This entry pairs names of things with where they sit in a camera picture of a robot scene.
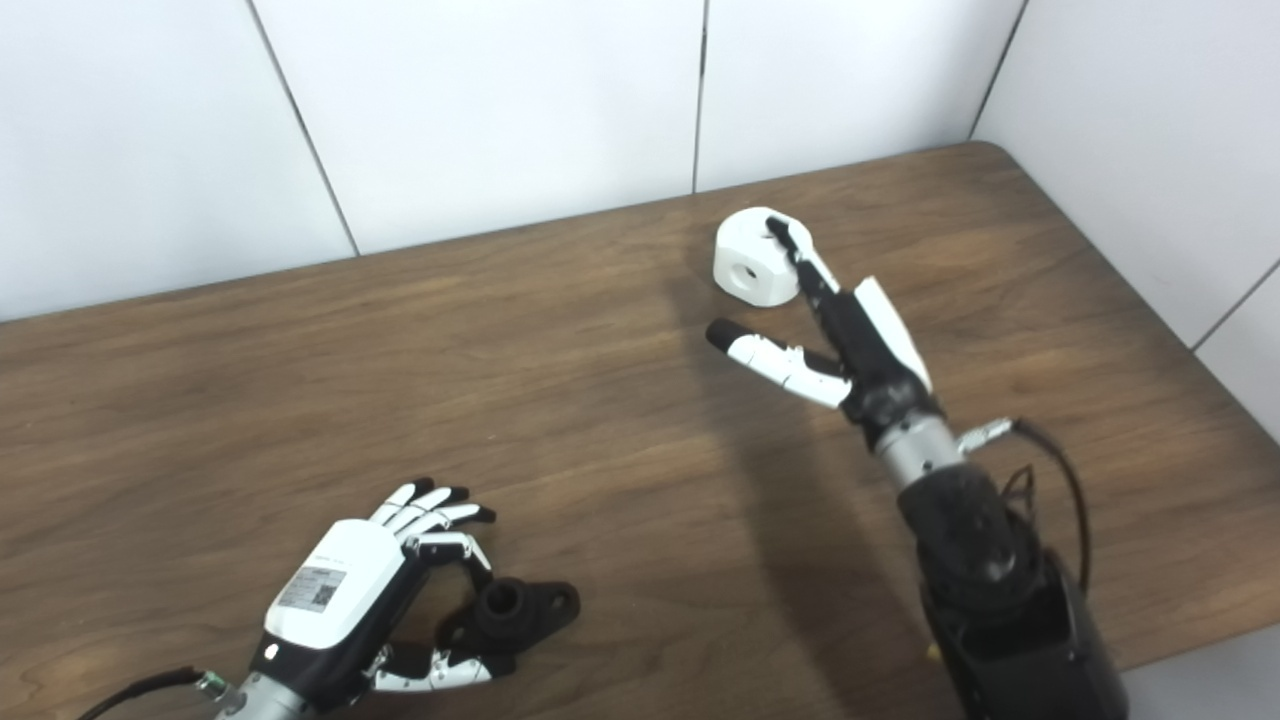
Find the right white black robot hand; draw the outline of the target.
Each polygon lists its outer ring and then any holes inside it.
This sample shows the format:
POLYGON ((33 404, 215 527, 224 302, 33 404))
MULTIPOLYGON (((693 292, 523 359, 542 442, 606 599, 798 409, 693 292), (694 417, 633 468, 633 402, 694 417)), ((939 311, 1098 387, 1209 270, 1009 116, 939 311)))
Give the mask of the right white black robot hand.
POLYGON ((769 214, 764 224, 837 356, 822 357, 724 318, 708 325, 708 342, 790 393, 842 410, 856 425, 890 427, 913 413, 943 416, 913 338, 878 281, 867 277, 855 290, 842 290, 791 222, 769 214))

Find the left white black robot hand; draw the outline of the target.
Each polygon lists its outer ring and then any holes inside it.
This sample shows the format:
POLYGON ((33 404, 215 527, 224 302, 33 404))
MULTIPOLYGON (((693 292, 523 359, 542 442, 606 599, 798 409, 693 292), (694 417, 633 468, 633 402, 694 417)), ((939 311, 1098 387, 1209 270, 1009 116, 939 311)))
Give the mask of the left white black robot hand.
POLYGON ((465 488, 422 478, 366 518, 335 521, 268 607, 239 717, 317 717, 371 693, 489 680, 476 660, 452 670, 447 652, 396 648, 390 638, 436 569, 463 566, 476 591, 492 582, 492 564, 463 525, 495 519, 465 488))

